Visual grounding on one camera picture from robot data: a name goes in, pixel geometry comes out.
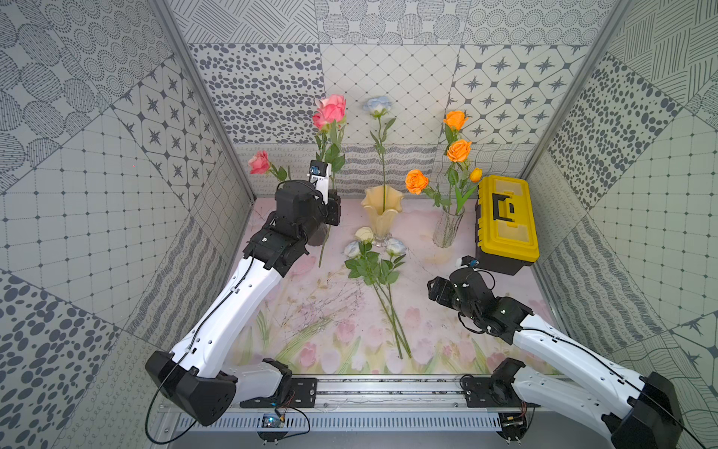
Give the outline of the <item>pink rose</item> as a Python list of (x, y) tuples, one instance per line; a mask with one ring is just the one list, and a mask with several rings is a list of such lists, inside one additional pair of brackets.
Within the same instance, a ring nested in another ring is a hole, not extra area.
[(290, 181), (292, 174), (290, 168), (278, 166), (273, 164), (269, 159), (269, 154), (266, 151), (258, 151), (250, 160), (249, 168), (251, 175), (266, 175), (270, 174), (275, 177), (280, 183), (284, 181)]
[(331, 188), (336, 189), (336, 175), (346, 162), (346, 157), (342, 153), (342, 140), (347, 125), (346, 99), (342, 95), (329, 95), (318, 99), (316, 104), (317, 110), (312, 116), (313, 124), (317, 128), (316, 159), (331, 166)]

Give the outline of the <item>orange tulip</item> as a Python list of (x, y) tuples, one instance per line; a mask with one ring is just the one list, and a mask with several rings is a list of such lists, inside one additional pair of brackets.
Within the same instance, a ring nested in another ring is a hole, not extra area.
[(473, 168), (473, 170), (462, 169), (459, 182), (456, 185), (456, 214), (464, 213), (465, 205), (472, 196), (475, 195), (478, 185), (482, 179), (482, 170)]

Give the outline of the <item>orange rose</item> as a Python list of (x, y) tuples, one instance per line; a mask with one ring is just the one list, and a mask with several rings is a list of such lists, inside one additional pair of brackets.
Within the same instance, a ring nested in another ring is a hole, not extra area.
[(460, 215), (464, 212), (464, 206), (471, 196), (473, 183), (470, 178), (470, 169), (467, 159), (471, 150), (471, 143), (466, 140), (458, 140), (451, 144), (446, 156), (451, 164), (447, 170), (447, 180), (450, 185), (450, 196), (454, 204), (454, 214)]
[(461, 137), (461, 131), (464, 125), (467, 123), (467, 116), (462, 110), (454, 110), (453, 112), (447, 112), (444, 123), (444, 135), (447, 144), (451, 146), (454, 142), (458, 141)]
[(429, 185), (428, 177), (426, 177), (421, 170), (414, 169), (409, 171), (405, 179), (405, 185), (411, 194), (417, 196), (425, 195), (433, 200), (435, 207), (444, 209), (445, 211), (449, 210), (449, 200), (444, 198), (437, 188)]

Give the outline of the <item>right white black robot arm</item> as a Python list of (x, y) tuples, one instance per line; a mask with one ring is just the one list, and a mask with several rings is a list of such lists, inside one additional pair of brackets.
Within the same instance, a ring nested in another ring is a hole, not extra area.
[(473, 260), (449, 278), (427, 284), (428, 297), (469, 319), (474, 334), (488, 335), (539, 357), (566, 375), (551, 379), (507, 357), (488, 379), (465, 374), (460, 385), (467, 406), (487, 401), (538, 407), (594, 430), (615, 448), (675, 448), (686, 429), (675, 387), (657, 372), (647, 376), (622, 367), (575, 342), (512, 297), (497, 297)]

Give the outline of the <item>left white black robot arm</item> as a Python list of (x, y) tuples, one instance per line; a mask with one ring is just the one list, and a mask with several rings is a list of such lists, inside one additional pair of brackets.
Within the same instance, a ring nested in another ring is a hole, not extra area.
[(159, 394), (197, 424), (218, 421), (237, 401), (265, 398), (280, 406), (290, 396), (291, 370), (271, 358), (224, 370), (239, 333), (259, 305), (305, 254), (322, 226), (340, 222), (340, 197), (326, 177), (285, 181), (276, 209), (249, 240), (224, 290), (188, 334), (169, 352), (156, 351), (146, 370)]

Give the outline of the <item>yellow black toolbox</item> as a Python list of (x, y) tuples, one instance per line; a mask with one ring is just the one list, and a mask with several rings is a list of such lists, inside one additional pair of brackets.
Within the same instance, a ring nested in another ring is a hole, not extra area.
[(528, 183), (491, 175), (478, 187), (476, 259), (487, 271), (513, 276), (540, 258)]

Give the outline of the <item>clear glass vase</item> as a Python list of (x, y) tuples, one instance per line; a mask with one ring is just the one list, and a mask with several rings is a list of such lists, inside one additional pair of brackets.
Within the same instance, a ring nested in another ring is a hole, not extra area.
[(465, 205), (459, 209), (456, 206), (441, 206), (441, 217), (433, 234), (433, 241), (437, 247), (449, 248), (454, 244), (465, 210)]

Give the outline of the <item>cream ruffled glass vase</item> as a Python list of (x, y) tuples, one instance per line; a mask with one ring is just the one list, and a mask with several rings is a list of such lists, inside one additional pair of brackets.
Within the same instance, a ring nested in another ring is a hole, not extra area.
[(386, 184), (366, 189), (361, 204), (368, 215), (369, 227), (377, 245), (384, 245), (392, 237), (394, 220), (403, 211), (403, 198), (403, 193)]

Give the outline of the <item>left circuit board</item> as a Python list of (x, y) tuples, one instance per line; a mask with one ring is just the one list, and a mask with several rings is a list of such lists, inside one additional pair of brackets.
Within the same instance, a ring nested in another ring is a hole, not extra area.
[(265, 413), (257, 430), (257, 435), (264, 443), (278, 443), (288, 434), (284, 417), (276, 413)]

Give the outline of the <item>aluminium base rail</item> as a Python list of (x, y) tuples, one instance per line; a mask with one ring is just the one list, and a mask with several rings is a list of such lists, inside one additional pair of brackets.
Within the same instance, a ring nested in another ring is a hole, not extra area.
[(499, 384), (488, 376), (462, 375), (330, 375), (290, 377), (256, 367), (227, 370), (233, 392), (211, 398), (211, 419), (228, 413), (493, 413), (600, 418), (601, 400), (561, 377), (534, 373), (527, 379)]

